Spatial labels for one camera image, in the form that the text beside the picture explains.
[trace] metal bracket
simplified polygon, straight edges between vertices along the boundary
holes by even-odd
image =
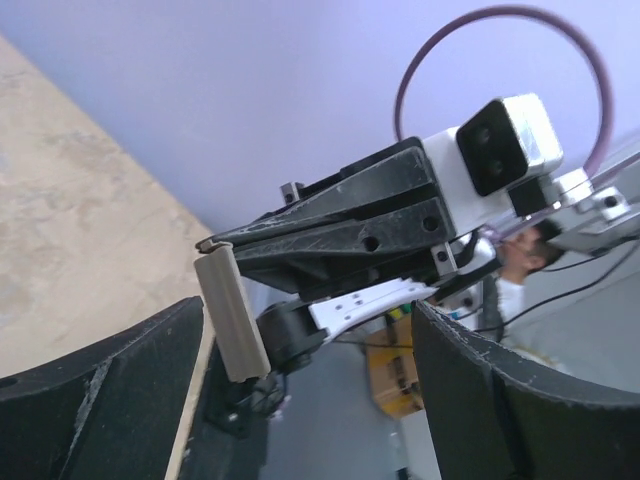
[[[282,198],[284,199],[284,203],[286,205],[290,205],[300,200],[300,189],[303,188],[304,185],[298,182],[289,182],[285,183],[280,187],[280,192],[282,193]]]
[[[326,330],[325,343],[329,343],[352,327],[382,315],[398,305],[423,300],[434,291],[433,287],[424,283],[396,279],[314,303],[309,305],[309,312],[318,328]]]
[[[451,251],[449,243],[442,243],[431,248],[431,255],[438,271],[440,280],[438,283],[444,283],[450,280],[458,272],[456,259]]]
[[[589,180],[587,173],[582,168],[565,173],[555,179],[553,183],[560,194],[562,207],[578,206],[593,194],[591,180]]]
[[[640,235],[640,205],[630,205],[615,187],[596,192],[575,208],[596,215],[552,239],[559,248],[599,256]]]

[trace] black bolt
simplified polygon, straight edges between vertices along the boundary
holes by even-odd
[[[422,228],[427,232],[435,232],[438,229],[439,221],[434,217],[427,217],[422,221]]]
[[[616,205],[618,205],[618,199],[616,197],[614,197],[613,195],[610,197],[606,197],[604,199],[604,206],[607,208],[613,208]]]

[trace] black cable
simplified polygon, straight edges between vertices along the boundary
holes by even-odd
[[[412,349],[411,345],[393,345],[391,343],[368,343],[358,342],[357,340],[338,340],[337,338],[332,343],[344,343],[347,345],[358,345],[360,347],[372,347],[372,348],[408,348]]]
[[[456,322],[459,322],[460,320],[464,320],[465,318],[469,318],[471,315],[475,315],[476,313],[478,313],[481,308],[482,308],[482,305],[478,306],[478,308],[476,308],[475,310],[471,310],[469,313],[466,313],[466,314],[462,315],[461,317],[454,318],[454,320]]]
[[[586,285],[583,285],[582,287],[574,288],[573,290],[569,290],[568,292],[561,293],[561,294],[556,295],[554,297],[547,298],[546,300],[543,300],[542,302],[536,303],[535,305],[527,308],[523,312],[521,312],[518,315],[516,315],[515,317],[513,317],[508,322],[504,322],[502,325],[499,325],[497,327],[491,327],[491,328],[482,328],[480,330],[475,330],[475,331],[476,332],[491,332],[493,330],[497,330],[498,328],[504,328],[507,325],[511,325],[513,322],[515,322],[519,318],[522,318],[524,315],[526,315],[527,313],[531,312],[532,310],[535,310],[538,307],[542,307],[543,305],[546,305],[546,304],[551,303],[551,302],[555,302],[556,300],[560,300],[561,298],[568,297],[568,296],[573,295],[575,293],[580,293],[580,292],[582,292],[584,290],[587,290],[587,289],[597,285],[598,283],[600,283],[603,280],[607,279],[613,272],[615,272],[618,269],[618,267],[620,267],[620,265],[622,265],[624,262],[626,262],[634,253],[636,253],[638,248],[640,248],[640,241],[636,241],[636,243],[633,245],[633,247],[631,247],[629,249],[629,251],[627,253],[625,253],[620,259],[618,259],[618,261],[616,263],[613,264],[613,266],[609,270],[607,270],[605,273],[603,273],[600,277],[595,279],[593,282],[588,283]]]
[[[573,267],[579,267],[580,265],[584,265],[585,263],[593,262],[594,260],[598,260],[599,258],[602,258],[602,257],[604,257],[604,255],[599,255],[597,257],[587,258],[586,260],[582,260],[580,262],[572,263],[571,265],[566,265],[564,267],[552,268],[550,270],[543,269],[543,270],[540,270],[540,271],[543,272],[543,273],[561,272],[563,270],[569,270],[570,268],[573,268]]]

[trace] black curved panel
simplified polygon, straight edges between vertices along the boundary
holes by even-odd
[[[164,479],[202,327],[187,298],[0,379],[0,479]]]
[[[443,480],[640,478],[640,395],[526,360],[426,305],[412,328]]]

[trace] white camera housing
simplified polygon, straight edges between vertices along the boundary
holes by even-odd
[[[456,237],[512,211],[516,201],[530,213],[558,201],[549,174],[563,152],[535,94],[493,100],[423,145]]]

